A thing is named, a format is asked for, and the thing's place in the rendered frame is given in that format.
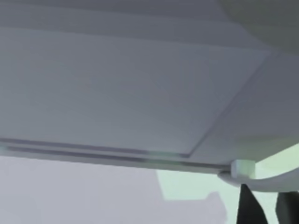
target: curved handle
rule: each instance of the curved handle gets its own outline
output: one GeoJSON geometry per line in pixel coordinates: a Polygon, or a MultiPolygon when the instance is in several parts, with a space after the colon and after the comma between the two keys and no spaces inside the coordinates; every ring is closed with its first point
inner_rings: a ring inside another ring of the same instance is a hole
{"type": "Polygon", "coordinates": [[[299,191],[299,168],[275,177],[265,179],[234,178],[230,172],[220,172],[218,177],[223,181],[239,186],[246,184],[253,191],[260,192],[291,192],[299,191]]]}

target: white handle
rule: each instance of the white handle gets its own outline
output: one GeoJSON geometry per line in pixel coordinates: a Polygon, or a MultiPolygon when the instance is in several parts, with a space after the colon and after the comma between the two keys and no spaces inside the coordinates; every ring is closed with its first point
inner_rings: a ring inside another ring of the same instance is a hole
{"type": "Polygon", "coordinates": [[[231,185],[246,184],[253,191],[260,192],[291,192],[299,191],[299,168],[290,172],[265,179],[252,179],[242,174],[242,170],[248,163],[237,160],[232,163],[231,172],[220,172],[218,176],[231,185]]]}

